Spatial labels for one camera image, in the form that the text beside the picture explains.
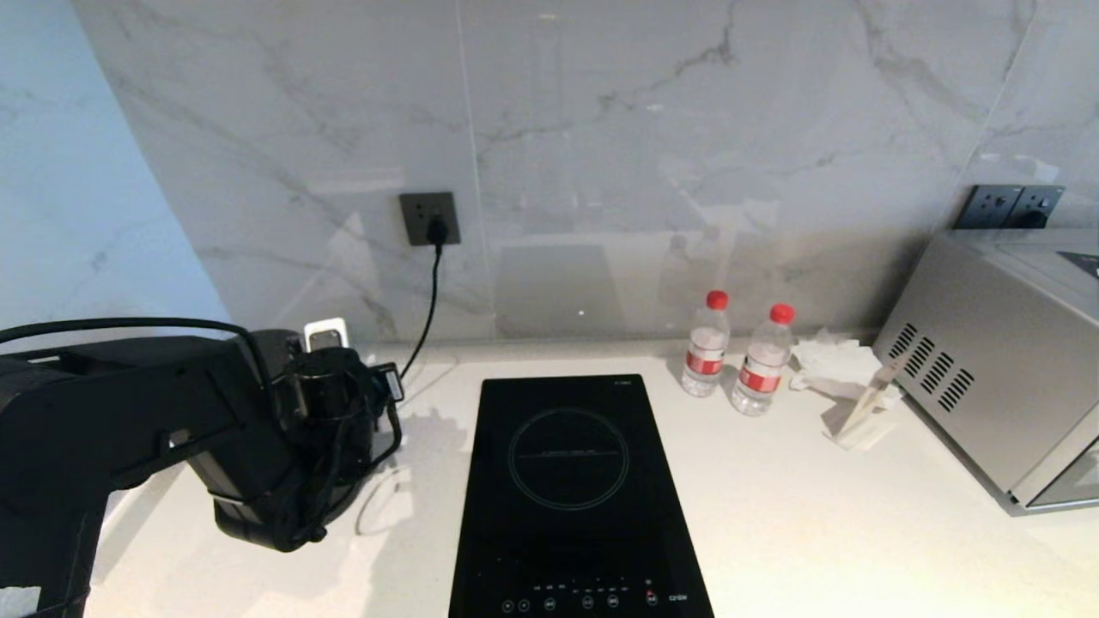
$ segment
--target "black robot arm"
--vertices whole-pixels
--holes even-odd
[[[82,614],[112,490],[187,461],[213,497],[222,531],[288,552],[320,541],[400,444],[396,367],[366,367],[346,347],[303,352],[291,331],[129,318],[22,327],[0,331],[0,343],[119,327],[237,336],[0,356],[0,591],[38,588],[30,616]],[[270,376],[268,366],[281,369]],[[384,412],[393,442],[371,457]]]

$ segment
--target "marble backsplash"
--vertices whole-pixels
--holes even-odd
[[[1069,0],[75,0],[229,316],[433,336],[879,325],[975,183],[1096,225],[1099,9]]]

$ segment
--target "red label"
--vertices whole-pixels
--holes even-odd
[[[725,364],[723,358],[718,358],[717,361],[703,361],[698,356],[687,353],[687,366],[697,374],[702,375],[714,375],[721,373],[721,366]]]
[[[762,376],[746,368],[741,369],[741,382],[756,393],[774,393],[778,389],[780,376]]]

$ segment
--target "wall socket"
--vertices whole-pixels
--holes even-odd
[[[1003,227],[1028,230],[1045,228],[1053,208],[1064,192],[1065,187],[1056,185],[1024,187]]]
[[[445,244],[460,244],[462,234],[458,231],[458,214],[454,209],[454,194],[401,194],[401,214],[404,216],[404,230],[409,234],[412,246],[431,246],[428,240],[428,223],[439,217],[446,223],[447,235]]]
[[[996,230],[1004,227],[1022,194],[1022,185],[977,185],[965,210],[954,222],[955,230]]]

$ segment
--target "microwave door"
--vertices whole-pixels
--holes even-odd
[[[1099,504],[1099,440],[1028,505],[1029,510]]]

